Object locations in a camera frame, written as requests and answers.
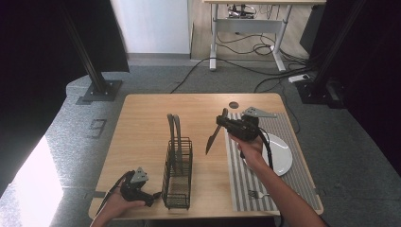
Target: human arm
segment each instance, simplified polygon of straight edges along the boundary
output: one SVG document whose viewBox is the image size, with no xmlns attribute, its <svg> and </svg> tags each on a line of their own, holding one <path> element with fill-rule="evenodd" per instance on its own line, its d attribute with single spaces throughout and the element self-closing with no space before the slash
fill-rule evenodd
<svg viewBox="0 0 401 227">
<path fill-rule="evenodd" d="M 263 142 L 260 137 L 251 142 L 244 142 L 232 135 L 230 135 L 230 138 L 238 143 L 238 148 L 242 150 L 247 165 L 253 170 L 259 181 L 268 189 L 271 198 L 290 226 L 325 226 L 324 222 L 309 204 L 266 164 L 262 157 Z"/>
<path fill-rule="evenodd" d="M 91 227 L 105 227 L 113 218 L 118 218 L 126 210 L 140 206 L 145 206 L 145 202 L 124 200 L 118 186 L 92 221 Z"/>
</svg>

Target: power strip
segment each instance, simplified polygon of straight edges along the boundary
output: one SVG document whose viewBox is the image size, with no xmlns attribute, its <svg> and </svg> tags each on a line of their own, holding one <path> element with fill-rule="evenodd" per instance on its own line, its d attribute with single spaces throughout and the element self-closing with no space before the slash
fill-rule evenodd
<svg viewBox="0 0 401 227">
<path fill-rule="evenodd" d="M 289 81 L 290 83 L 292 83 L 292 82 L 296 82 L 296 81 L 300 81 L 300 80 L 305 80 L 305 79 L 310 79 L 310 76 L 308 76 L 307 74 L 302 74 L 302 75 L 299 75 L 299 76 L 290 77 L 290 78 L 288 78 L 288 81 Z"/>
</svg>

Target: black wire basket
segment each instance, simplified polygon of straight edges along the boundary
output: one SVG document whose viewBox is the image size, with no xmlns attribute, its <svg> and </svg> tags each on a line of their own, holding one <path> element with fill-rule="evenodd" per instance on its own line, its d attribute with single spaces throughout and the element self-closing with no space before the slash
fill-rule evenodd
<svg viewBox="0 0 401 227">
<path fill-rule="evenodd" d="M 192 177 L 192 142 L 188 137 L 181 138 L 181 150 L 178 139 L 168 142 L 165 176 L 163 178 L 162 198 L 165 207 L 189 209 L 191 202 Z"/>
</svg>

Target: gray carpet floor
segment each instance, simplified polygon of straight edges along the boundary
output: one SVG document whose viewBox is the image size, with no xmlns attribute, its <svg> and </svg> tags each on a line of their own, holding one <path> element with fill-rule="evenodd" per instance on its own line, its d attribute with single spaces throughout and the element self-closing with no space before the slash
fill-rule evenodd
<svg viewBox="0 0 401 227">
<path fill-rule="evenodd" d="M 192 61 L 147 64 L 137 61 L 129 73 L 103 73 L 105 79 L 121 79 L 113 102 L 77 105 L 91 81 L 71 82 L 67 98 L 45 139 L 62 188 L 54 214 L 39 211 L 26 217 L 19 190 L 13 182 L 0 199 L 0 226 L 89 226 L 88 210 L 103 167 L 113 131 L 128 94 L 168 94 L 183 82 L 195 64 Z M 269 67 L 253 69 L 274 72 Z M 196 67 L 175 93 L 253 93 L 263 79 L 257 74 L 223 62 L 210 72 L 207 64 Z M 346 109 L 305 105 L 294 84 L 283 79 L 263 83 L 258 92 L 279 94 L 286 103 L 291 124 L 323 202 L 323 218 L 331 226 L 401 226 L 401 179 L 380 149 Z M 43 163 L 34 166 L 41 168 Z M 32 188 L 46 189 L 46 180 L 32 175 Z M 32 197 L 46 201 L 46 194 L 32 189 Z M 41 215 L 48 222 L 37 220 Z M 110 226 L 143 226 L 144 222 L 115 220 Z"/>
</svg>

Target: striped placemat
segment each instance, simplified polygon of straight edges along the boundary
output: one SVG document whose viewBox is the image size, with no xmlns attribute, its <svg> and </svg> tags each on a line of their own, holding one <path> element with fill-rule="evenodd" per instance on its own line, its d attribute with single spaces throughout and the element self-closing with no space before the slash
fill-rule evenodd
<svg viewBox="0 0 401 227">
<path fill-rule="evenodd" d="M 241 115 L 242 113 L 229 113 L 228 117 L 240 119 Z M 259 117 L 259 127 L 270 134 L 278 136 L 287 143 L 292 153 L 292 166 L 281 178 L 298 192 L 314 210 L 320 210 L 319 198 L 313 183 L 308 177 L 301 153 L 292 137 L 290 125 L 285 114 L 277 113 L 277 118 Z M 228 138 L 227 131 L 224 131 L 233 209 L 235 211 L 278 211 L 277 206 L 270 197 L 256 200 L 248 196 L 248 190 L 258 190 L 264 193 L 268 193 L 268 191 L 239 157 L 240 151 L 236 148 L 235 142 Z"/>
</svg>

